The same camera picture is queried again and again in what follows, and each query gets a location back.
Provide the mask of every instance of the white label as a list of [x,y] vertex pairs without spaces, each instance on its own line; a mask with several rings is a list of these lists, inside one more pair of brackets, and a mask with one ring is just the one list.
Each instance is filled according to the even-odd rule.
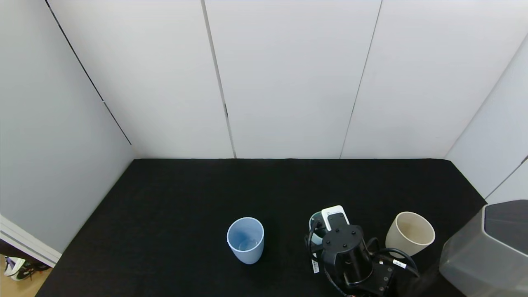
[[319,273],[319,263],[312,260],[312,268],[314,269],[314,273]]
[[393,260],[392,263],[398,265],[399,267],[401,267],[401,268],[403,268],[403,269],[405,269],[405,268],[407,267],[407,264],[405,264],[405,263],[403,263],[403,262],[400,262],[400,261],[398,261],[398,260],[396,260],[396,259]]

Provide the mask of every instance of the black table surface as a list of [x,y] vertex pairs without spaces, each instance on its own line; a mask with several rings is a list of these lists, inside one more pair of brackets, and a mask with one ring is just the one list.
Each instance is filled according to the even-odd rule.
[[[382,244],[398,213],[424,216],[436,240],[413,259],[425,271],[484,204],[446,160],[135,160],[37,297],[340,296],[305,250],[314,212],[342,205]],[[265,229],[253,265],[226,243],[241,217]],[[425,295],[462,296],[445,280]]]

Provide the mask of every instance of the plastic cup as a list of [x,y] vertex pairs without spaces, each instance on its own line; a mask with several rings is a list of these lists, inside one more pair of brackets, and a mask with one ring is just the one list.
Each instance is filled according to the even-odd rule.
[[255,218],[240,218],[229,227],[227,240],[238,260],[256,263],[264,250],[264,227]]
[[[399,213],[392,222],[385,239],[385,247],[397,248],[412,256],[432,244],[435,236],[431,223],[423,216],[404,211]],[[396,253],[391,253],[391,255],[403,258]]]
[[[315,214],[313,214],[310,217],[310,220],[308,220],[308,230],[310,230],[312,228],[312,224],[315,222],[316,218],[319,218],[321,222],[323,221],[323,216],[321,215],[320,211],[318,211]],[[316,244],[316,245],[319,245],[319,244],[323,243],[323,239],[320,236],[318,236],[317,234],[314,233],[314,235],[312,236],[312,242],[314,244]]]

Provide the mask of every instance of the white wall panel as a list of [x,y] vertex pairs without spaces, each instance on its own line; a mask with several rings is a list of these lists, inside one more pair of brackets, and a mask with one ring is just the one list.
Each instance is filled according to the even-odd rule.
[[528,162],[524,162],[486,199],[488,204],[528,199]]
[[384,0],[342,157],[443,158],[528,32],[528,1]]
[[50,0],[143,157],[233,157],[200,0]]
[[237,157],[338,158],[380,1],[205,3]]
[[528,38],[446,159],[486,197],[527,155]]
[[0,36],[2,216],[61,253],[135,154],[46,2],[1,2]]

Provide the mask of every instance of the sneaker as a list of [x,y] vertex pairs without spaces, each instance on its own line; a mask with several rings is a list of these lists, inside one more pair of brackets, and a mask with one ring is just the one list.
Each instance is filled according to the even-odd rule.
[[24,263],[26,260],[15,258],[15,257],[5,257],[5,270],[4,275],[5,276],[12,276],[15,275],[22,266],[24,266]]
[[40,263],[40,264],[32,264],[33,268],[35,269],[35,271],[44,271],[44,270],[48,270],[50,269],[51,267],[47,266],[46,264],[44,263]]
[[25,263],[24,266],[19,269],[18,273],[11,276],[11,279],[18,282],[27,278],[28,276],[31,276],[33,273],[35,273],[33,266],[29,263]]

